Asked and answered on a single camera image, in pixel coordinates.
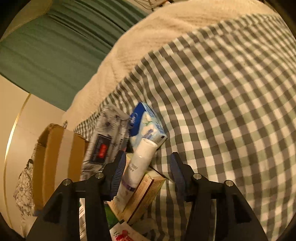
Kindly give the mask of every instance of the light blue tissue package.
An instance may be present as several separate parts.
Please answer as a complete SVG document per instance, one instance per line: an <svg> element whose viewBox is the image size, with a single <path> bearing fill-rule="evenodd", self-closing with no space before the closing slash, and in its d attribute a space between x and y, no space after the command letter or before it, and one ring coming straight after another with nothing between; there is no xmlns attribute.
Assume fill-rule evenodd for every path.
<svg viewBox="0 0 296 241"><path fill-rule="evenodd" d="M146 103L139 102L131 114L130 143L133 150L137 149L142 138L153 141L159 148L167 135L154 111Z"/></svg>

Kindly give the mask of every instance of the white bottle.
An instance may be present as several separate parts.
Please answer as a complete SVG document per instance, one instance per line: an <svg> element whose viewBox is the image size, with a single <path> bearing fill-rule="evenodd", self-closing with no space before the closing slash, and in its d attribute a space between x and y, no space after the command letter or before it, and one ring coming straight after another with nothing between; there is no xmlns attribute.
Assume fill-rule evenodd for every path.
<svg viewBox="0 0 296 241"><path fill-rule="evenodd" d="M126 207L127 202L142 180L156 149L157 144L153 141L145 138L142 138L140 141L139 146L122 176L117 196L114 197L114 202L119 211L122 212Z"/></svg>

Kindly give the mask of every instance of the beige blanket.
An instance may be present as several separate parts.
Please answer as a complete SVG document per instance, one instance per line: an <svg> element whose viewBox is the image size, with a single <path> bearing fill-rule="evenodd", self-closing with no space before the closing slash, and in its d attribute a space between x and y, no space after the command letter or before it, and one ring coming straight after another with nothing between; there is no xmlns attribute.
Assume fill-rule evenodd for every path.
<svg viewBox="0 0 296 241"><path fill-rule="evenodd" d="M127 31L79 91L63 121L73 130L151 50L196 28L246 14L276 14L257 0L190 0L160 8Z"/></svg>

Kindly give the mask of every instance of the teal fabric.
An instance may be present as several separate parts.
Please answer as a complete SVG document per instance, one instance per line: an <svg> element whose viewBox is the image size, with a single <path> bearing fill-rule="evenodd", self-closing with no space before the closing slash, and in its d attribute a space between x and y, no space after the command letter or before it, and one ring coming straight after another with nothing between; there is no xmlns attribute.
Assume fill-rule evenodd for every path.
<svg viewBox="0 0 296 241"><path fill-rule="evenodd" d="M67 110L119 37L145 16L124 0L54 1L0 42L0 74Z"/></svg>

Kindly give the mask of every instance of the gold strip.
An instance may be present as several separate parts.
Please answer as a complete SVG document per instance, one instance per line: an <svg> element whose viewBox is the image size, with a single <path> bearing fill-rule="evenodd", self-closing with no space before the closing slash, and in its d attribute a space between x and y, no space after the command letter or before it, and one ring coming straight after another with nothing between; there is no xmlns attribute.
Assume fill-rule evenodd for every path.
<svg viewBox="0 0 296 241"><path fill-rule="evenodd" d="M13 133L15 131L15 128L17 126L17 122L20 118L20 115L22 114L22 111L24 110L25 108L25 105L26 103L28 102L29 98L30 98L31 94L29 94L24 102L24 104L22 105L22 108L20 109L20 112L18 113L16 119L15 119L15 122L13 124L13 127L11 129L11 132L10 132L10 135L9 135L9 138L8 138L8 142L7 142L7 146L6 146L6 152L5 152L5 159L4 159L4 175L3 175L3 190L4 190L4 201L5 201L5 207L6 207L6 212L7 212L7 216L8 216L8 221L9 221L9 226L12 227L12 224L11 224L11 219L10 219L10 216L9 216L9 212L8 212L8 205L7 205L7 198L6 198L6 167L7 167L7 155L8 155L8 151L9 151L9 147L10 147L10 144L11 144L11 140L12 140L12 137L13 137Z"/></svg>

